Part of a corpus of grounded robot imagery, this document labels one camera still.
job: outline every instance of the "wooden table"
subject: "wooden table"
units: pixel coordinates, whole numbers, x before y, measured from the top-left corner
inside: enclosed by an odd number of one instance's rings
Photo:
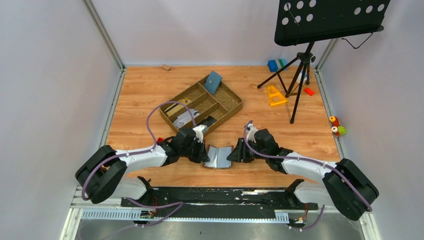
[[[297,67],[282,72],[288,86]],[[331,127],[315,76],[310,85],[313,96],[302,92],[294,124],[289,120],[296,97],[288,103],[270,107],[267,85],[280,92],[283,87],[276,77],[261,89],[257,85],[271,75],[266,66],[179,66],[166,71],[161,67],[129,67],[113,116],[107,144],[114,149],[145,148],[153,144],[146,128],[146,117],[157,105],[173,98],[195,82],[216,71],[242,100],[243,109],[231,117],[205,139],[206,144],[225,147],[237,144],[243,136],[243,126],[253,120],[258,129],[267,128],[275,141],[284,148],[304,156],[339,161]],[[150,119],[156,138],[167,138],[175,133],[161,118],[159,112]],[[209,169],[181,157],[177,163],[151,167],[132,172],[129,177],[151,178],[152,186],[208,186],[208,187],[287,187],[298,176],[271,170],[262,159],[252,163],[233,163],[228,169]]]

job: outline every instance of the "music stand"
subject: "music stand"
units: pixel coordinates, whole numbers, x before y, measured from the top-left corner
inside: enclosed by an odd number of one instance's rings
[[[286,98],[296,95],[290,119],[290,123],[293,124],[306,73],[306,84],[310,83],[310,67],[315,60],[315,56],[311,53],[314,43],[382,31],[384,13],[389,2],[390,0],[280,0],[274,42],[280,46],[309,44],[305,52],[298,52],[292,61],[259,84],[257,88],[260,89],[272,78],[278,76]],[[300,64],[290,86],[286,89],[280,73],[297,60],[300,60]],[[292,93],[301,71],[299,89],[297,93]]]

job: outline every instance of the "blue wallet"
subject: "blue wallet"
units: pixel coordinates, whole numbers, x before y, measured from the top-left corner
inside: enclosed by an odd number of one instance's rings
[[[210,94],[215,94],[217,92],[218,86],[220,85],[222,79],[223,77],[220,76],[218,73],[216,73],[215,71],[211,71],[209,76],[206,79],[204,88]]]

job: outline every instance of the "storage box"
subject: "storage box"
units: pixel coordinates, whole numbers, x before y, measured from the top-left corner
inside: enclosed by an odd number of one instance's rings
[[[195,109],[199,112],[199,115],[195,118],[196,124],[206,119],[208,116],[212,116],[216,119],[211,126],[209,126],[207,133],[215,130],[219,125],[223,124],[229,118],[234,116],[243,107],[242,99],[237,96],[231,89],[225,85],[222,81],[216,90],[215,94],[210,94],[203,86],[205,85],[205,76],[202,80],[196,82],[191,87],[187,88],[170,101],[179,101],[184,99],[190,99],[190,103],[187,105],[189,109]],[[168,125],[177,133],[178,129],[174,126],[173,122],[177,117],[183,114],[187,109],[183,107],[171,115],[167,115],[166,109],[171,107],[173,104],[165,104],[160,108],[160,115],[168,123]],[[193,122],[189,121],[184,127],[192,128]]]

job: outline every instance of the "white wall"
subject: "white wall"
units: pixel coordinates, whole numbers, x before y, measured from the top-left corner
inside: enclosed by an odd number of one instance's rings
[[[93,0],[126,65],[265,65],[306,46],[274,43],[278,0]],[[312,50],[317,60],[328,41]]]
[[[322,71],[347,128],[345,154],[380,191],[373,207],[384,240],[424,235],[423,12],[422,0],[391,1],[385,30],[358,50],[339,41]]]
[[[58,239],[119,70],[81,0],[0,0],[1,239]]]

